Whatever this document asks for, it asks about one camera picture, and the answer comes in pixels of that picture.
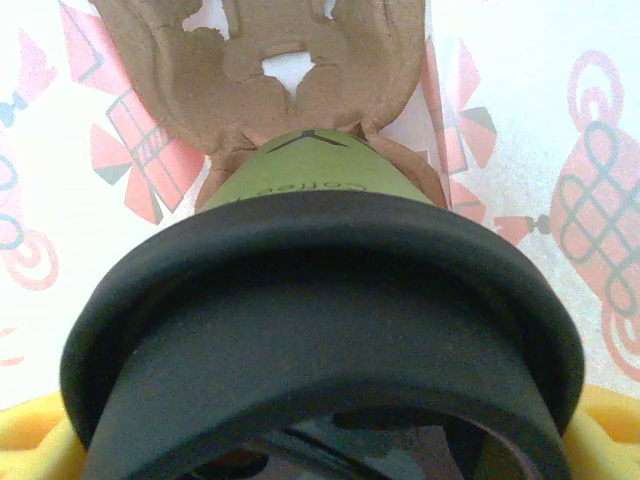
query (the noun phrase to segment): red geometric pattern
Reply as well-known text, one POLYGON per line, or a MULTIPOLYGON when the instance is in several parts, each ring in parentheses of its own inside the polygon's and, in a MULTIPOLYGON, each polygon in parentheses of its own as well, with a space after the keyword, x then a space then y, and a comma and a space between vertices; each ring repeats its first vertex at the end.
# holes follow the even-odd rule
POLYGON ((159 201, 173 212, 202 170, 205 156, 149 116, 102 20, 64 3, 60 8, 73 80, 115 95, 106 116, 116 136, 97 124, 91 129, 93 169, 111 185, 130 172, 125 205, 157 225, 163 217, 159 201))
POLYGON ((461 39, 458 40, 453 58, 452 67, 438 72, 435 49, 429 38, 420 77, 436 132, 441 168, 449 174, 469 169, 464 144, 471 151, 476 164, 480 168, 486 167, 497 137, 486 107, 465 108, 480 85, 481 77, 469 49, 461 39), (443 79, 444 91, 441 91, 440 79, 443 79))
POLYGON ((574 65, 568 92, 569 113, 581 136, 558 177, 549 216, 540 216, 537 223, 530 217, 495 222, 516 244, 535 228, 553 235, 602 301, 609 353, 626 375, 640 381, 640 143, 618 127, 623 100, 613 62, 602 52, 585 52, 574 65), (585 88, 578 101, 579 79, 587 67, 607 76, 611 101, 598 86, 585 88))
MULTIPOLYGON (((49 239, 23 225, 17 160, 11 153, 11 128, 57 75, 47 67, 45 53, 25 32, 19 32, 20 73, 10 102, 0 102, 0 258, 11 278, 23 288, 44 290, 58 278, 58 258, 49 239)), ((12 330, 3 330, 8 335, 12 330)))
POLYGON ((449 180, 449 188, 451 190, 452 210, 469 220, 482 224, 487 214, 486 205, 471 190, 455 180, 449 180))

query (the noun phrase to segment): hole in cardboard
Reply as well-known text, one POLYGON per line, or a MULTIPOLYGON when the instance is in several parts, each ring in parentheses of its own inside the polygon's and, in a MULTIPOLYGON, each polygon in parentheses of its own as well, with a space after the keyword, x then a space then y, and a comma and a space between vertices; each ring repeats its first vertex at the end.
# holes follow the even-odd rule
POLYGON ((289 92, 291 100, 296 99, 298 85, 314 66, 309 52, 285 53, 262 61, 264 74, 277 78, 289 92))
POLYGON ((336 6, 336 0, 324 0, 324 16, 333 20, 333 7, 336 6))
POLYGON ((202 0, 202 8, 182 22, 185 32, 192 32, 199 27, 218 30, 225 40, 229 40, 229 23, 222 0, 202 0))

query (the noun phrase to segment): green paper cup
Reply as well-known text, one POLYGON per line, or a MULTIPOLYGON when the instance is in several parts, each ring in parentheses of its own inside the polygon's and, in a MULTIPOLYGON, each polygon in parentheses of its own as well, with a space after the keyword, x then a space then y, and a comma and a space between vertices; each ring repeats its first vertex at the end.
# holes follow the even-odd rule
POLYGON ((202 211, 266 195, 322 190, 383 193, 431 204, 389 160, 359 138, 335 130, 304 130, 258 149, 202 211))

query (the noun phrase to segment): wrapping paper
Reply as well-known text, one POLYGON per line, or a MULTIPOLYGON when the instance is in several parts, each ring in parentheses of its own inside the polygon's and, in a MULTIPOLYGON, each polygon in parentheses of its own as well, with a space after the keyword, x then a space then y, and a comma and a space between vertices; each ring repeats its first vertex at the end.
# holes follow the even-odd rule
MULTIPOLYGON (((221 25, 219 1, 204 21, 221 25)), ((430 5, 420 85, 383 133, 451 208, 517 245, 571 312, 587 381, 640 397, 640 6, 430 5)), ((85 0, 0 5, 0 408, 58 389, 91 291, 193 214, 205 156, 132 91, 85 0)))

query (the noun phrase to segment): brown cardboard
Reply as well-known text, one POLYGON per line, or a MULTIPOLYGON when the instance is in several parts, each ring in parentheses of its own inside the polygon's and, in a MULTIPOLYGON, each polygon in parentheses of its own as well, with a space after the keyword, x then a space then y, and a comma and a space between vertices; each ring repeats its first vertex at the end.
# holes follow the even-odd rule
POLYGON ((229 40, 185 32, 202 0, 93 0, 149 113, 209 154, 202 203, 257 147, 304 128, 348 131, 385 154, 434 203, 435 172, 417 154, 380 137, 418 83, 424 0, 223 0, 229 40), (263 75, 262 60, 308 51, 315 67, 292 101, 263 75))

